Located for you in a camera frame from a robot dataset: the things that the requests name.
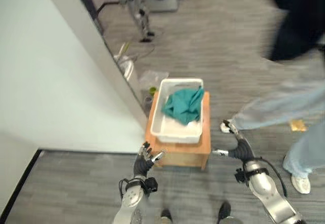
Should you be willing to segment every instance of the teal towel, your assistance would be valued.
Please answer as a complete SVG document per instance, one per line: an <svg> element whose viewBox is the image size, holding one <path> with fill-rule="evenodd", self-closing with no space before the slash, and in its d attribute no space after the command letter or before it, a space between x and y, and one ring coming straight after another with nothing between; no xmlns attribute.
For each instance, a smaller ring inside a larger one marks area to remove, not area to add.
<svg viewBox="0 0 325 224"><path fill-rule="evenodd" d="M204 89L185 88L171 94L162 108L162 112L181 124L187 125L191 121L200 120L201 100Z"/></svg>

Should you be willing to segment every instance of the shoe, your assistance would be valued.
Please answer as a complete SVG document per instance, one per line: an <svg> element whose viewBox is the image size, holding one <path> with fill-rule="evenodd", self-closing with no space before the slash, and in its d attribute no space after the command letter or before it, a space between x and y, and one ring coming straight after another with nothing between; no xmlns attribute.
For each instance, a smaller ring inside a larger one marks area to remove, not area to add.
<svg viewBox="0 0 325 224"><path fill-rule="evenodd" d="M148 32L147 32L147 36L152 36L152 37L153 37L153 36L154 36L154 32L152 32L152 31L148 31Z"/></svg>
<svg viewBox="0 0 325 224"><path fill-rule="evenodd" d="M229 202L227 200L224 201L223 204L221 205L220 209L219 209L217 224L219 224L219 222L222 219L225 219L225 218L229 217L231 211L232 211L232 207L229 204Z"/></svg>
<svg viewBox="0 0 325 224"><path fill-rule="evenodd" d="M173 219L172 219L172 215L171 215L169 209L164 209L164 210L162 210L160 216L161 216L161 217L168 218L169 220L173 221Z"/></svg>
<svg viewBox="0 0 325 224"><path fill-rule="evenodd" d="M224 133L224 134L229 134L230 133L230 128L227 127L224 122L222 124L220 124L220 130Z"/></svg>
<svg viewBox="0 0 325 224"><path fill-rule="evenodd" d="M299 193L304 195L310 194L310 181L308 177L302 178L291 175L291 182Z"/></svg>

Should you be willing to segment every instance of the person's leg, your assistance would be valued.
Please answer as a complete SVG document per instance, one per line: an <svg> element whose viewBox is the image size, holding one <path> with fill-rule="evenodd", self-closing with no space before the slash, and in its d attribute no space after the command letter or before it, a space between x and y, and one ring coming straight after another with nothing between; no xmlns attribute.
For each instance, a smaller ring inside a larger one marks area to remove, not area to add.
<svg viewBox="0 0 325 224"><path fill-rule="evenodd" d="M288 151L283 167L292 174L294 187L308 194L308 174L313 169L325 166L325 119L312 126Z"/></svg>
<svg viewBox="0 0 325 224"><path fill-rule="evenodd" d="M232 123L240 130L249 130L320 111L325 111L325 81L299 79L284 82L277 91L247 104L232 117Z"/></svg>
<svg viewBox="0 0 325 224"><path fill-rule="evenodd" d="M241 220L230 216L231 210L230 203L224 201L219 209L217 224L243 224Z"/></svg>
<svg viewBox="0 0 325 224"><path fill-rule="evenodd" d="M173 219L169 209L164 209L161 212L160 220L158 224L172 224L172 223L173 223Z"/></svg>

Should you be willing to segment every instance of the jeans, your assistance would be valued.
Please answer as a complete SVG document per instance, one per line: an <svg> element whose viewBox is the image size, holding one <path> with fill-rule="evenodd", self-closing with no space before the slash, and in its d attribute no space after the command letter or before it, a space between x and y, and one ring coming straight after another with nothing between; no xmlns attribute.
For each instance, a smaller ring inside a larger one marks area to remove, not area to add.
<svg viewBox="0 0 325 224"><path fill-rule="evenodd" d="M288 122L325 111L325 81L297 79L242 108L232 118L242 130ZM325 118L312 126L292 145L283 167L296 177L307 177L313 169L325 166Z"/></svg>

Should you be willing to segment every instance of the robotic arm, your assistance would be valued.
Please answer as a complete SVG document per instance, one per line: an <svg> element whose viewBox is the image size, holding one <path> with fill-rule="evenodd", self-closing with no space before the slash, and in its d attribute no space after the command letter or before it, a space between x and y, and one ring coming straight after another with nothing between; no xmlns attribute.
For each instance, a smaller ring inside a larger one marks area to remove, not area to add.
<svg viewBox="0 0 325 224"><path fill-rule="evenodd" d="M114 218L113 224L141 224L141 212L146 208L146 200L151 192L156 192L158 189L155 178L147 178L147 173L154 163L164 156L165 152L161 151L156 156L152 156L149 147L150 144L147 142L141 146L133 166L134 177L131 180L122 179L119 182L122 205ZM126 193L123 194L124 182L126 182Z"/></svg>
<svg viewBox="0 0 325 224"><path fill-rule="evenodd" d="M291 204L282 197L275 185L274 180L269 176L266 168L260 165L260 161L267 162L263 158L256 158L254 153L245 139L245 137L236 129L234 125L228 121L224 121L231 132L235 135L238 146L234 150L213 150L213 154L229 156L232 158L240 159L243 162L243 169L237 169L235 174L238 182L245 182L253 194L262 202L267 215L275 224L304 224L300 213L295 211ZM284 195L286 196L286 188L279 177Z"/></svg>

